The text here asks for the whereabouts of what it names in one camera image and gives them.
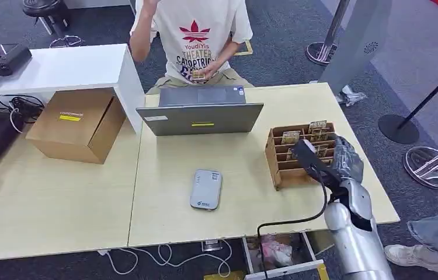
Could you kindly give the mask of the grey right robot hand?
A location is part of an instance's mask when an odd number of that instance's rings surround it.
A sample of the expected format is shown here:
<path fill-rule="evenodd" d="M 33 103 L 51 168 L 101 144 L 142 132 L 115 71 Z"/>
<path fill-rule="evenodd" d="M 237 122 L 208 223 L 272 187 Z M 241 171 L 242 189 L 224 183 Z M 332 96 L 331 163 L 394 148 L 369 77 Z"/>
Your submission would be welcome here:
<path fill-rule="evenodd" d="M 341 178 L 351 178 L 358 183 L 363 181 L 364 163 L 344 137 L 335 136 L 335 147 L 331 168 L 336 170 Z"/>

